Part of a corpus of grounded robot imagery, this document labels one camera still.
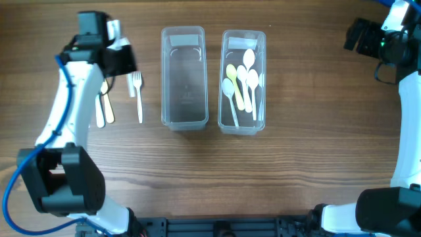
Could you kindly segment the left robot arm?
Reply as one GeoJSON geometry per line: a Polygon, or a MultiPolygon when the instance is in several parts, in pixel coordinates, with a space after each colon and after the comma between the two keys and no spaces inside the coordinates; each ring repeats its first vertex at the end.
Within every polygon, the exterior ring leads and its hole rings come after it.
{"type": "Polygon", "coordinates": [[[56,56],[59,86],[47,124],[32,149],[21,149],[22,178],[40,213],[84,223],[103,236],[141,236],[134,212],[105,193],[105,179],[87,153],[95,102],[108,77],[133,72],[132,47],[118,21],[101,11],[78,13],[79,32],[56,56]]]}

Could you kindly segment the yellow plastic spoon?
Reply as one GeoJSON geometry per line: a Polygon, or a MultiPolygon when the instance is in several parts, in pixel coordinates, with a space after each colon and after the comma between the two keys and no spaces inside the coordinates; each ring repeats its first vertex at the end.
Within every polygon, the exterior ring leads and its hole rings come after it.
{"type": "Polygon", "coordinates": [[[241,92],[239,90],[238,84],[237,84],[237,70],[233,64],[228,64],[226,67],[226,76],[232,81],[234,85],[234,94],[235,94],[235,100],[237,103],[237,108],[240,111],[245,110],[245,104],[241,95],[241,92]]]}

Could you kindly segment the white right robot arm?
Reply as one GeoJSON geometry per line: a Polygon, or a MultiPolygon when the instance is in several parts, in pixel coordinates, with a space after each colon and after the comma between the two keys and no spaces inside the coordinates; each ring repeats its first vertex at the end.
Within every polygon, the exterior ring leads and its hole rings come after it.
{"type": "Polygon", "coordinates": [[[420,235],[420,2],[384,1],[383,24],[358,18],[348,29],[345,49],[393,66],[401,100],[397,164],[388,188],[363,191],[345,205],[319,205],[308,229],[334,236],[420,235]]]}

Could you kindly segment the white plastic spoon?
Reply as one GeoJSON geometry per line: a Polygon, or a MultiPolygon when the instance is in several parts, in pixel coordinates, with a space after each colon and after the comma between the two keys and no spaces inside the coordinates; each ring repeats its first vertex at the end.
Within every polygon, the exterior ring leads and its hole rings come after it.
{"type": "Polygon", "coordinates": [[[247,71],[246,68],[243,65],[239,65],[237,67],[237,77],[239,81],[241,82],[242,92],[243,92],[243,101],[245,104],[245,111],[247,113],[252,112],[252,105],[251,105],[251,99],[249,97],[249,90],[247,87],[247,71]]]}
{"type": "Polygon", "coordinates": [[[243,64],[248,72],[255,63],[255,53],[252,49],[247,49],[243,55],[243,64]]]}
{"type": "Polygon", "coordinates": [[[255,89],[257,88],[258,84],[259,84],[259,76],[255,69],[251,69],[247,75],[247,85],[251,89],[251,105],[252,105],[253,120],[257,119],[255,89]]]}
{"type": "Polygon", "coordinates": [[[223,79],[222,91],[223,91],[223,94],[229,99],[234,125],[235,127],[238,127],[239,123],[238,123],[238,119],[237,119],[237,115],[236,115],[236,111],[234,107],[234,102],[233,102],[233,96],[234,96],[235,90],[234,90],[234,85],[230,79],[228,78],[223,79]]]}

